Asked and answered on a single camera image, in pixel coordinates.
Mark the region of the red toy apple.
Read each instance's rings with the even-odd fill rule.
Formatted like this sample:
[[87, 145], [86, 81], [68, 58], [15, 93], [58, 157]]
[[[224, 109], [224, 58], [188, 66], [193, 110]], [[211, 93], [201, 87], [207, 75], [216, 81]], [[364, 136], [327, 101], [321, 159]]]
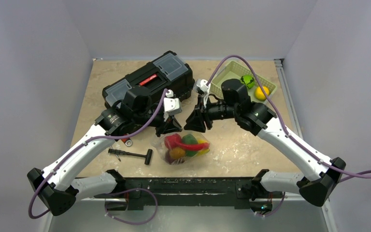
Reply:
[[180, 134], [172, 134], [164, 138], [164, 145], [168, 150], [172, 150], [179, 146], [182, 142], [182, 137]]

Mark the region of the green toy pepper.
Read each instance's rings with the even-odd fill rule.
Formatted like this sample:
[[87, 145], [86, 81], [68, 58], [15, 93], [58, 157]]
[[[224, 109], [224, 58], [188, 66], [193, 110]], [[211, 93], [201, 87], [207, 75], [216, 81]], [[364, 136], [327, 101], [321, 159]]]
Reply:
[[190, 145], [196, 145], [198, 144], [198, 141], [196, 137], [193, 134], [186, 134], [182, 137], [182, 143], [188, 146], [183, 146], [183, 149], [185, 150], [185, 155], [187, 157], [193, 157], [195, 156], [198, 151], [195, 149], [191, 150]]

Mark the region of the clear zip top bag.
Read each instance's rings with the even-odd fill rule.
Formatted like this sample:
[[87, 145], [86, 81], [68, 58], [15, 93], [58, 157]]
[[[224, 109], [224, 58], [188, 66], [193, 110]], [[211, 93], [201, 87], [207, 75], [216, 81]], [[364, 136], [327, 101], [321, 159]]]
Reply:
[[183, 164], [203, 156], [211, 148], [211, 142], [202, 133], [188, 130], [155, 137], [151, 145], [169, 165]]

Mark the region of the red toy chili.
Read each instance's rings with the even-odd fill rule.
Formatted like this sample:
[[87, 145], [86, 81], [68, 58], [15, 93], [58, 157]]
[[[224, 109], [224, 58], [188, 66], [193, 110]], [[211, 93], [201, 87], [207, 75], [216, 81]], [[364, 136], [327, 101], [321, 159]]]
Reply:
[[199, 151], [203, 148], [203, 144], [183, 144], [180, 142], [175, 143], [177, 147], [181, 147], [184, 150]]

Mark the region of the orange toy fruit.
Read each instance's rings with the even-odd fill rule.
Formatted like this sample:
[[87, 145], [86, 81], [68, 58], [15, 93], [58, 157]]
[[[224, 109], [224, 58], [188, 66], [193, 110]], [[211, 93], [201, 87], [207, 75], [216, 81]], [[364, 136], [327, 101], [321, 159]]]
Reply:
[[186, 155], [186, 151], [181, 147], [175, 147], [169, 150], [169, 152], [174, 160], [182, 159]]

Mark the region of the yellow toy banana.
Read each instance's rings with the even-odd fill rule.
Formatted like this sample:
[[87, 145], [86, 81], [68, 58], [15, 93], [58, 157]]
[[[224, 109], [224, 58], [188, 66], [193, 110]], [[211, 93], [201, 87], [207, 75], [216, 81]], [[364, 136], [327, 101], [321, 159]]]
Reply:
[[210, 152], [210, 143], [207, 140], [199, 138], [197, 141], [198, 144], [203, 144], [203, 148], [197, 152], [197, 156], [202, 156]]

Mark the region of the dark red toy fruit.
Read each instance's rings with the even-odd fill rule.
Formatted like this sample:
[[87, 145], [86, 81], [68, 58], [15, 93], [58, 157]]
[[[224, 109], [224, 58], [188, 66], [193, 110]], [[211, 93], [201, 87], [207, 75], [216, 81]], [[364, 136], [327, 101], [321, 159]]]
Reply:
[[168, 164], [172, 164], [175, 160], [170, 156], [170, 152], [167, 151], [165, 153], [165, 157], [164, 157], [164, 160], [168, 163]]

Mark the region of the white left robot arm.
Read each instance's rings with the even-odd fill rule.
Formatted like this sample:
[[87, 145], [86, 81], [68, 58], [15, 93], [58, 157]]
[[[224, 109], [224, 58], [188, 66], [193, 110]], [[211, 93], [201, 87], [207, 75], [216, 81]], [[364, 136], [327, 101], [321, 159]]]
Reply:
[[135, 136], [147, 127], [156, 135], [180, 132], [175, 115], [182, 111], [181, 102], [173, 91], [164, 89], [157, 104], [152, 103], [148, 88], [136, 86], [122, 100], [102, 111], [86, 134], [64, 155], [43, 169], [33, 168], [27, 174], [34, 190], [28, 215], [35, 219], [32, 208], [36, 199], [46, 212], [59, 216], [79, 200], [102, 194], [114, 198], [125, 191], [124, 178], [116, 170], [95, 177], [78, 178], [78, 174], [102, 151], [115, 142]]

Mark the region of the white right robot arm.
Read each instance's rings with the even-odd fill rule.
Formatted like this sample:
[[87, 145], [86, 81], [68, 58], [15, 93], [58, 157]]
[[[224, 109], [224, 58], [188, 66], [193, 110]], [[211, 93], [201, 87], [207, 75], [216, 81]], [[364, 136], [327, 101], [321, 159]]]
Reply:
[[233, 118], [240, 128], [271, 144], [299, 168], [299, 173], [261, 170], [248, 188], [252, 199], [279, 191], [299, 194], [314, 206], [324, 205], [340, 181], [344, 160], [331, 159], [313, 149], [280, 123], [273, 110], [251, 101], [247, 88], [237, 79], [222, 83], [223, 99], [215, 103], [209, 101], [207, 80], [197, 80], [194, 89], [199, 96], [186, 120], [186, 130], [204, 133], [212, 128], [213, 121]]

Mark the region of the black rubber mallet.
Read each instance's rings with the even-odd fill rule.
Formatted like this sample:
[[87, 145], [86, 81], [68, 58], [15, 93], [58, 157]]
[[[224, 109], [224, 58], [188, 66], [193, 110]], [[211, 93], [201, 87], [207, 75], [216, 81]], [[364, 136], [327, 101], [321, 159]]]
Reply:
[[127, 151], [123, 151], [123, 150], [109, 148], [108, 153], [109, 154], [114, 154], [116, 156], [127, 155], [127, 156], [134, 156], [134, 157], [144, 158], [144, 164], [145, 165], [150, 165], [151, 158], [152, 158], [152, 155], [153, 155], [153, 150], [148, 149], [146, 154], [137, 154], [137, 153], [132, 153], [132, 152], [127, 152]]

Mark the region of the red adjustable wrench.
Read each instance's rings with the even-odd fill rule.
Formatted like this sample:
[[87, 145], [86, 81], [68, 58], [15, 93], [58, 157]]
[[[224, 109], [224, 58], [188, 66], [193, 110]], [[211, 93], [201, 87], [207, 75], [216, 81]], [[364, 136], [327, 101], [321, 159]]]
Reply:
[[122, 142], [127, 146], [130, 147], [133, 145], [133, 141], [130, 138], [122, 139]]

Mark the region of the black plastic toolbox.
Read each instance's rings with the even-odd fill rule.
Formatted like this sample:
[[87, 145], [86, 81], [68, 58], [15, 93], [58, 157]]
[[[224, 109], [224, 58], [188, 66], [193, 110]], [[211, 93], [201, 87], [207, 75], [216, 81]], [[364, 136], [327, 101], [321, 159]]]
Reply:
[[172, 90], [176, 97], [183, 101], [191, 97], [194, 84], [195, 79], [190, 66], [175, 52], [167, 51], [103, 88], [102, 96], [105, 107], [110, 108], [116, 101], [123, 100], [129, 89], [143, 86], [150, 90], [153, 103], [159, 101], [165, 88]]

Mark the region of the green plastic basket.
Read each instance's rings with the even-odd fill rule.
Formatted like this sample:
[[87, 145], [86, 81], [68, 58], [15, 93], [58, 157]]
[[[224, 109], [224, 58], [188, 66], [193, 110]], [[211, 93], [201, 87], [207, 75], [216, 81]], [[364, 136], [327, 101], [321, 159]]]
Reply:
[[[254, 77], [252, 74], [251, 70], [247, 68], [246, 66], [232, 60], [229, 61], [228, 63], [225, 64], [223, 68], [220, 69], [220, 71], [217, 72], [217, 74], [214, 76], [214, 78], [211, 81], [211, 87], [210, 87], [210, 93], [214, 94], [216, 97], [223, 99], [223, 93], [221, 90], [221, 85], [223, 82], [229, 79], [237, 79], [240, 81], [240, 77], [242, 75], [251, 75]], [[260, 103], [267, 103], [268, 100], [266, 99], [265, 101], [259, 101], [254, 97], [254, 92], [255, 89], [259, 87], [259, 84], [256, 80], [256, 84], [252, 89], [247, 89], [248, 95], [251, 98], [251, 101], [254, 102], [260, 102]]]

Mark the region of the yellow toy lemon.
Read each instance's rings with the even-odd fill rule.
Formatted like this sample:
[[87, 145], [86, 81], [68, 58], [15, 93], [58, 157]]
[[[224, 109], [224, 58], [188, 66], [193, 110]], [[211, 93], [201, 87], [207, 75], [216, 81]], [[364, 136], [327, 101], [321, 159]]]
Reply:
[[269, 95], [270, 91], [266, 86], [257, 87], [254, 92], [254, 97], [259, 101], [265, 101]]

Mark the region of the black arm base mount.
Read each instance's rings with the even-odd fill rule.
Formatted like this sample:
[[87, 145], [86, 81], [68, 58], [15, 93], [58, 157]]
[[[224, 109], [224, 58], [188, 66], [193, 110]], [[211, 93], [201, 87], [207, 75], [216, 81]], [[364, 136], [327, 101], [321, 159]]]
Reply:
[[225, 206], [234, 209], [271, 211], [282, 199], [280, 191], [268, 192], [256, 177], [117, 177], [111, 193], [96, 199], [122, 199], [127, 210], [145, 206]]

